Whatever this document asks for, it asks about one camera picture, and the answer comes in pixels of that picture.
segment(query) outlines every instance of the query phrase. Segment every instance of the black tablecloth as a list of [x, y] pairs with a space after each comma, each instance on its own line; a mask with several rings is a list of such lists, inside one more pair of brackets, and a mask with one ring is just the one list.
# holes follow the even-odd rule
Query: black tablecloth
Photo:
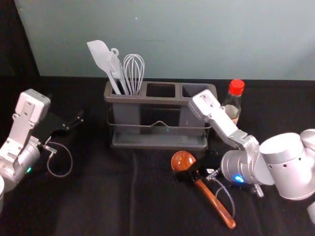
[[[237, 228], [229, 230], [198, 189], [174, 181], [170, 159], [175, 150], [108, 147], [105, 80], [41, 80], [35, 89], [53, 94], [51, 112], [70, 119], [85, 103], [91, 109], [85, 122], [63, 140], [74, 158], [72, 173], [66, 178], [55, 178], [47, 173], [44, 163], [38, 163], [14, 191], [5, 195], [1, 236], [315, 235], [315, 226], [306, 211], [315, 198], [288, 201], [279, 196], [274, 186], [263, 187], [262, 199], [248, 189], [230, 188]], [[207, 82], [217, 86], [222, 101], [228, 81]], [[1, 92], [1, 143], [11, 128], [18, 95], [28, 88], [27, 84], [13, 85], [1, 82], [6, 88]], [[239, 128], [260, 142], [276, 134], [312, 128], [314, 91], [313, 82], [286, 85], [248, 81]], [[208, 185], [213, 191], [218, 189], [214, 183]]]

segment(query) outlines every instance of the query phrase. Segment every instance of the gray utensil holder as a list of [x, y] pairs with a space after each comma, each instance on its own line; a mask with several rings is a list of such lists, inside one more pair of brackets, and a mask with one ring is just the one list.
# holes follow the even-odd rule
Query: gray utensil holder
[[111, 146], [124, 148], [205, 149], [210, 126], [199, 120], [188, 103], [212, 84], [142, 83], [139, 95], [118, 95], [107, 82], [104, 99]]

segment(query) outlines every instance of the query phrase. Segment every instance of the spoon handle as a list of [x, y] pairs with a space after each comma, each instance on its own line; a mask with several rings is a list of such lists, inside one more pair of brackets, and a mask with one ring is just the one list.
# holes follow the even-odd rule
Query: spoon handle
[[213, 193], [207, 188], [207, 186], [202, 182], [202, 180], [197, 180], [195, 184], [202, 190], [202, 192], [206, 195], [206, 197], [209, 199], [209, 201], [212, 203], [212, 205], [217, 209], [218, 213], [222, 217], [222, 219], [225, 221], [226, 225], [230, 229], [234, 229], [236, 227], [236, 222], [234, 219], [232, 219], [232, 216], [228, 211], [225, 209], [225, 207], [222, 205], [222, 203], [217, 200], [216, 197], [213, 195]]

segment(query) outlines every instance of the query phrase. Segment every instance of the wooden spoon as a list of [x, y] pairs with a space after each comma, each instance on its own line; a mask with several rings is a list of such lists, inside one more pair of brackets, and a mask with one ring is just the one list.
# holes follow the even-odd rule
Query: wooden spoon
[[[172, 157], [171, 160], [172, 169], [175, 171], [187, 170], [195, 161], [196, 159], [191, 153], [187, 151], [178, 151]], [[219, 200], [216, 201], [216, 197], [202, 182], [202, 180], [199, 179], [195, 181], [194, 184], [196, 184], [202, 190], [202, 192], [206, 195], [206, 197], [209, 199], [209, 201], [212, 203], [215, 209], [217, 209], [218, 213], [225, 221], [226, 225], [230, 229], [234, 229], [236, 227], [235, 220], [232, 219], [230, 213], [225, 209], [222, 203]]]

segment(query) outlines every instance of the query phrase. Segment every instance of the gray wall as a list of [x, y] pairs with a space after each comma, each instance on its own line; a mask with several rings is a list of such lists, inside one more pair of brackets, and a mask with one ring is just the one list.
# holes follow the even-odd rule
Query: gray wall
[[86, 45], [99, 39], [141, 54], [146, 78], [315, 78], [313, 0], [16, 3], [44, 76], [104, 76]]

